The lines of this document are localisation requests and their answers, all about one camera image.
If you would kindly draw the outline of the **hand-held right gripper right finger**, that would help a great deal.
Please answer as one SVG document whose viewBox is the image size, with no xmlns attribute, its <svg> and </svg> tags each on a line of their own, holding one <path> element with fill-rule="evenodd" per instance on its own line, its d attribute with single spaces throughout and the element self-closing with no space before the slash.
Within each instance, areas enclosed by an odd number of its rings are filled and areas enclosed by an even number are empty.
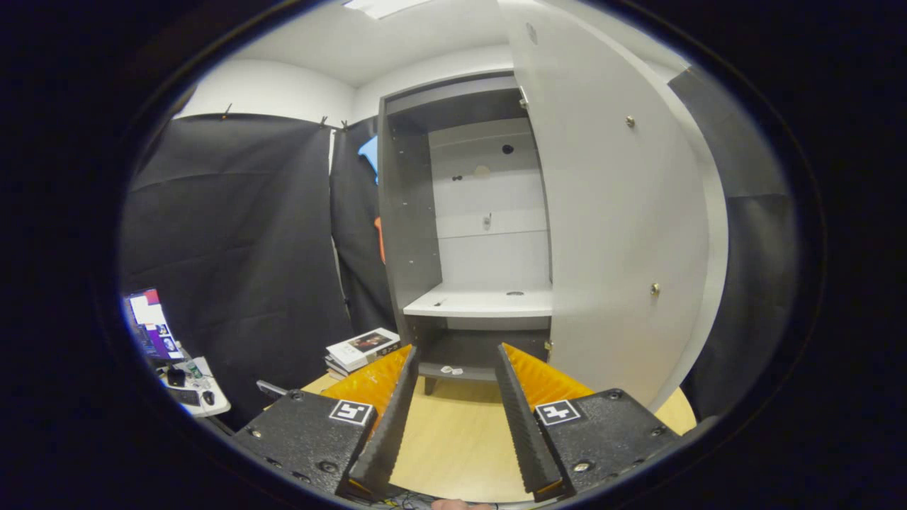
<svg viewBox="0 0 907 510">
<path fill-rule="evenodd" d="M 524 488 L 538 502 L 614 485 L 680 441 L 621 388 L 594 392 L 515 346 L 498 346 L 495 373 Z"/>
</svg>

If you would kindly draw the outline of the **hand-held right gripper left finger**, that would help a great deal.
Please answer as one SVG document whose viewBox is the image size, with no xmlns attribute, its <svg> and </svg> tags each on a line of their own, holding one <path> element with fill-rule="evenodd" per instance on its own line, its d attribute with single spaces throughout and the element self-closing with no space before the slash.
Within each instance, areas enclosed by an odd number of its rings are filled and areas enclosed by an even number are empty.
<svg viewBox="0 0 907 510">
<path fill-rule="evenodd" d="M 418 365 L 418 349 L 404 346 L 320 394 L 287 391 L 233 443 L 301 487 L 389 497 Z"/>
</svg>

